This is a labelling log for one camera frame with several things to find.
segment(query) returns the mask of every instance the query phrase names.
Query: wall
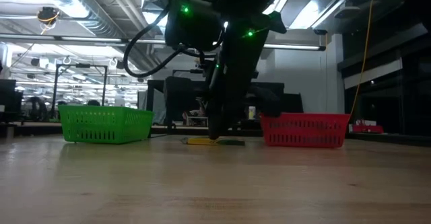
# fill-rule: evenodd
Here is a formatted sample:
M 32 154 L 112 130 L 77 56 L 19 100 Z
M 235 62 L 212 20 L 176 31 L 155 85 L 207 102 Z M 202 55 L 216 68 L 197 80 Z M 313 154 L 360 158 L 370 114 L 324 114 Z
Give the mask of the wall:
M 340 35 L 332 37 L 327 52 L 274 50 L 259 62 L 255 81 L 284 83 L 285 93 L 301 94 L 307 113 L 344 113 L 343 81 L 337 71 L 342 53 Z

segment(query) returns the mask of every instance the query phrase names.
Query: wooden table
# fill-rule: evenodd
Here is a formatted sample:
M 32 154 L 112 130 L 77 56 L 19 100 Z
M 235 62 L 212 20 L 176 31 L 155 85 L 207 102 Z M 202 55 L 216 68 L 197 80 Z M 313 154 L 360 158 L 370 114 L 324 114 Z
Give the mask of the wooden table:
M 2 223 L 431 223 L 431 149 L 0 145 Z

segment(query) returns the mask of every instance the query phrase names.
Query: ceiling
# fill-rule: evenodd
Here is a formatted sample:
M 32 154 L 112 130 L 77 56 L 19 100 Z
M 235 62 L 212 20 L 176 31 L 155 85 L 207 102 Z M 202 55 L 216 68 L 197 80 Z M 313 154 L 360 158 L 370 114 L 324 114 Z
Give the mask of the ceiling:
M 123 31 L 126 37 L 132 38 L 141 28 L 136 26 L 131 20 L 130 13 L 121 7 L 118 0 L 95 0 L 100 8 L 107 13 L 112 21 Z M 141 11 L 141 0 L 130 0 L 136 10 Z M 281 5 L 281 14 L 284 17 L 285 26 L 289 29 L 308 29 L 296 30 L 295 33 L 287 33 L 286 35 L 269 36 L 268 43 L 292 43 L 292 44 L 320 44 L 321 38 L 318 36 L 309 36 L 309 28 L 319 19 L 323 13 L 334 5 L 337 0 L 287 0 L 286 5 Z M 0 33 L 7 34 L 40 34 L 44 30 L 37 19 L 36 14 L 42 7 L 56 7 L 52 0 L 0 0 Z M 144 13 L 142 19 L 146 23 L 151 23 L 157 11 Z M 333 17 L 328 17 L 319 24 L 319 29 L 333 30 Z M 163 39 L 164 28 L 160 26 L 160 30 L 152 35 L 153 38 Z M 81 26 L 77 21 L 71 20 L 66 15 L 61 14 L 60 19 L 55 24 L 55 27 L 44 32 L 44 35 L 51 36 L 83 36 L 94 37 L 93 33 Z M 135 78 L 129 77 L 124 70 L 115 67 L 117 59 L 123 57 L 123 52 L 118 48 L 111 46 L 79 46 L 79 45 L 53 45 L 53 44 L 32 44 L 32 43 L 7 43 L 12 53 L 12 65 L 10 69 L 11 78 L 17 79 L 20 86 L 26 89 L 26 95 L 34 95 L 32 92 L 40 93 L 46 98 L 52 97 L 52 84 L 54 81 L 55 64 L 63 61 L 71 61 L 74 63 L 89 63 L 91 65 L 105 65 L 108 67 L 108 100 L 113 102 L 115 96 L 120 96 L 126 93 L 127 103 L 136 104 L 137 90 L 145 90 L 145 82 L 139 83 Z M 163 60 L 171 51 L 164 46 L 152 48 L 156 56 Z M 30 64 L 32 59 L 41 59 L 44 62 L 44 67 L 35 67 Z M 165 69 L 154 78 L 164 78 L 172 73 L 173 69 L 193 69 L 195 62 L 193 58 L 185 55 L 180 55 L 175 58 Z M 71 67 L 69 70 L 73 72 L 65 72 L 59 82 L 63 83 L 59 87 L 60 91 L 65 92 L 65 99 L 70 96 L 81 96 L 77 98 L 100 98 L 100 89 L 96 89 L 97 85 L 103 82 L 103 76 L 99 76 L 100 72 L 94 68 L 76 69 Z M 32 85 L 31 82 L 37 82 L 38 85 Z M 128 90 L 121 89 L 121 85 L 135 85 L 135 88 L 129 86 Z M 40 87 L 45 87 L 46 90 L 40 91 Z

